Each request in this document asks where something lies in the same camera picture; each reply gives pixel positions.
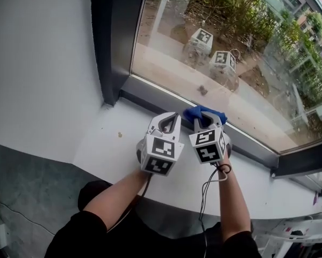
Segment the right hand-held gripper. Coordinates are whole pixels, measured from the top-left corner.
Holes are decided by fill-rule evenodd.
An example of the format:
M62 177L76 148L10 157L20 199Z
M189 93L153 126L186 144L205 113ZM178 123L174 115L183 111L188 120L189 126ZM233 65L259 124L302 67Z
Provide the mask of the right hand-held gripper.
M203 111L202 119L194 119L194 133L189 135L200 164L218 163L231 155L232 142L224 132L218 115Z

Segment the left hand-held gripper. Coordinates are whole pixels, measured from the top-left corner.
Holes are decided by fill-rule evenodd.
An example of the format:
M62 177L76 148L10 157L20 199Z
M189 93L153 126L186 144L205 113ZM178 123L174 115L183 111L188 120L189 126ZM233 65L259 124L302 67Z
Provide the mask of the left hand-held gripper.
M151 120L148 133L136 146L142 171L169 175L184 148L184 144L179 142L181 120L176 112L162 113Z

